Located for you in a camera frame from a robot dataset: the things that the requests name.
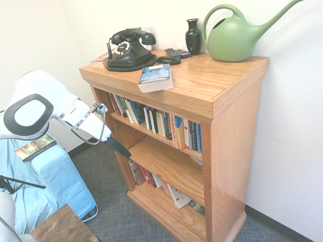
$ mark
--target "hardcover book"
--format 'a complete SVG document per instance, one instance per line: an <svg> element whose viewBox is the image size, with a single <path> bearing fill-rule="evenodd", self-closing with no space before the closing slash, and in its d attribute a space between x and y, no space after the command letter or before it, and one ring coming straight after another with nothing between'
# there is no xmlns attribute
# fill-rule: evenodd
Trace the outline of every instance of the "hardcover book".
<svg viewBox="0 0 323 242"><path fill-rule="evenodd" d="M143 68L138 87L141 92L154 92L173 88L170 64Z"/></svg>
<svg viewBox="0 0 323 242"><path fill-rule="evenodd" d="M48 134L45 134L44 136L31 141L20 149L15 150L15 153L20 157L20 159L22 159L24 163L26 163L55 144L57 144L57 141Z"/></svg>

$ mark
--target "white wall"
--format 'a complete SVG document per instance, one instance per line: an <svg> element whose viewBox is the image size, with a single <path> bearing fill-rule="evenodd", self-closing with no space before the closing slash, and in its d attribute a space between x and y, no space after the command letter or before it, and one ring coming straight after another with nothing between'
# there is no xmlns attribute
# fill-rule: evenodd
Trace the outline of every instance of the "white wall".
<svg viewBox="0 0 323 242"><path fill-rule="evenodd" d="M78 70L87 64L59 1L0 0L0 110L10 102L15 82L32 70L49 73L92 105L90 87ZM67 151L82 143L56 120L50 122L49 132Z"/></svg>
<svg viewBox="0 0 323 242"><path fill-rule="evenodd" d="M148 24L154 48L186 49L186 19L223 3L262 24L289 0L110 1L61 0L81 53L106 52L108 39L128 26ZM271 58L263 79L247 204L314 240L323 241L323 4L294 6L258 42L254 55ZM209 20L208 30L230 12Z"/></svg>

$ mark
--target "gray carpet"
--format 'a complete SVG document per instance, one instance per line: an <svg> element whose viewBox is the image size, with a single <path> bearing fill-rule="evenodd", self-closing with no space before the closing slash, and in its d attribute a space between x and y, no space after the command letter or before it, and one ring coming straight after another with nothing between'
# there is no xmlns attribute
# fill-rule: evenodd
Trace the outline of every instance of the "gray carpet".
<svg viewBox="0 0 323 242"><path fill-rule="evenodd" d="M127 197L127 186L112 149L93 146L73 159L91 191L98 215L85 222L102 242L176 242L165 229ZM247 217L235 242L288 242L290 240Z"/></svg>

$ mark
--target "bookshelf top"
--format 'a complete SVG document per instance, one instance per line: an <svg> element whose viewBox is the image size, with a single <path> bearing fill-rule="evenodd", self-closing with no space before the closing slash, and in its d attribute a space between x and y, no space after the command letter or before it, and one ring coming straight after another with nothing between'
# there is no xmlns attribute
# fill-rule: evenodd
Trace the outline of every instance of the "bookshelf top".
<svg viewBox="0 0 323 242"><path fill-rule="evenodd" d="M157 56L163 50L152 51ZM130 98L134 101L211 123L219 110L229 105L235 97L246 91L268 68L268 57L252 56L240 63L213 60L208 53L182 59L171 66L173 89L142 93L138 87L141 70L135 72L110 72L107 69L85 66L81 75L92 87Z"/></svg>

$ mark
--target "wooden panel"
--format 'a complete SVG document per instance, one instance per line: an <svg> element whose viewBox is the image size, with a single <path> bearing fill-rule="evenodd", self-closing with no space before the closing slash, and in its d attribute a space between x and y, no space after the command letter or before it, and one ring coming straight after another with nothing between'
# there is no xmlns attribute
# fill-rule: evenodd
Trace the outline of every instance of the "wooden panel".
<svg viewBox="0 0 323 242"><path fill-rule="evenodd" d="M38 242L98 242L89 228L65 204L30 232Z"/></svg>
<svg viewBox="0 0 323 242"><path fill-rule="evenodd" d="M162 141L163 143L167 144L167 145L170 145L173 147L173 141L172 140L168 140L166 139L165 137L159 135L159 134L155 134L152 130L148 130L147 127L146 127L146 122L143 122L142 124L138 125L138 124L132 124L130 123L129 119L128 118L124 118L123 116L120 116L118 115L117 113L113 112L111 113L111 117L119 120L120 122L123 122L125 123L126 125L129 125L151 137L153 137L154 139L157 139L159 141ZM200 153L198 153L197 151L195 150L187 150L187 149L182 149L180 150L182 152L184 152L185 154L188 154L190 156L194 156L196 157L197 159L200 159L202 160L202 155Z"/></svg>
<svg viewBox="0 0 323 242"><path fill-rule="evenodd" d="M260 80L211 124L213 241L234 239L244 221L259 89Z"/></svg>
<svg viewBox="0 0 323 242"><path fill-rule="evenodd" d="M163 50L153 52L157 56L165 55ZM180 65L171 67L173 89L151 93L142 93L138 88L141 70L119 73L86 66L80 68L80 72L83 79L98 89L112 91L179 116L211 123L214 97L229 86L236 85L256 66L267 65L267 60L266 57L252 56L244 62L224 63L203 53L182 59Z"/></svg>
<svg viewBox="0 0 323 242"><path fill-rule="evenodd" d="M203 170L188 155L149 136L130 152L133 161L204 206Z"/></svg>
<svg viewBox="0 0 323 242"><path fill-rule="evenodd" d="M206 241L204 217L188 205L178 209L162 188L145 183L128 196L178 240Z"/></svg>

